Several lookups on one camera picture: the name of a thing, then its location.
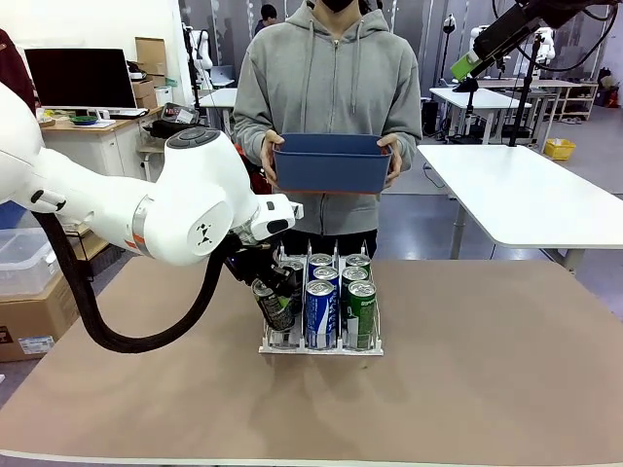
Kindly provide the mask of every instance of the hoodie drawstring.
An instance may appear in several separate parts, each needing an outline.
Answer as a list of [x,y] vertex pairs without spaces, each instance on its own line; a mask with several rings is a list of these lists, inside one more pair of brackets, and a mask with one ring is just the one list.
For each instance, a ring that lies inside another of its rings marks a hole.
[[305,131],[305,123],[307,122],[308,114],[308,92],[310,91],[310,74],[312,73],[312,59],[313,59],[313,21],[310,20],[310,36],[308,40],[308,53],[305,57],[305,69],[307,73],[303,77],[303,89],[301,95],[303,96],[303,103],[301,104],[301,131]]
[[361,73],[361,28],[363,26],[363,19],[357,26],[357,46],[355,49],[355,57],[352,64],[352,83],[350,86],[350,107],[352,114],[354,115],[355,108],[357,106],[357,88],[359,86],[359,73]]

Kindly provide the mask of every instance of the blue bin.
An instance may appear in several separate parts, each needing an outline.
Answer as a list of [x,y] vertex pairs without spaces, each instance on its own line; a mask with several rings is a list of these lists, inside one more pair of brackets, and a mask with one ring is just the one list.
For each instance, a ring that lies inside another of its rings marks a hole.
[[23,207],[12,201],[0,204],[0,230],[14,229],[24,212]]
[[391,152],[379,136],[359,134],[283,134],[275,146],[278,186],[284,191],[316,193],[380,193],[385,186]]

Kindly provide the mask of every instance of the computer monitor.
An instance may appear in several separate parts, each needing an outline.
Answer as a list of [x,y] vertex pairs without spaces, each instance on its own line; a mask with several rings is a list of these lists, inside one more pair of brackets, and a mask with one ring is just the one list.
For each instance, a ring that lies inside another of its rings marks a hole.
[[49,109],[135,109],[124,51],[28,49],[32,81]]

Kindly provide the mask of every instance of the yellow bin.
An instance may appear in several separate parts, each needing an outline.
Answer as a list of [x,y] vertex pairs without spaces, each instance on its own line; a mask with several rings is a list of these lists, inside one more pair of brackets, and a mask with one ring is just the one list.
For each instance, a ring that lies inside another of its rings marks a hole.
[[548,139],[545,143],[545,156],[554,161],[568,161],[575,148],[575,143],[568,139]]

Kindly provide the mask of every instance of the zipper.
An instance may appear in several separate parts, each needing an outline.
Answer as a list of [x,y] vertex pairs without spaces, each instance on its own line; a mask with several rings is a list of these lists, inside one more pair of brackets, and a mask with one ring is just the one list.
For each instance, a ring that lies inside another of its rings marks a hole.
[[[340,41],[337,39],[333,41],[333,86],[331,97],[331,117],[329,118],[329,132],[333,130],[333,118],[335,116],[335,94],[336,86],[335,80],[338,76],[338,47],[340,47]],[[324,236],[324,206],[327,201],[327,195],[322,195],[320,199],[320,235]]]

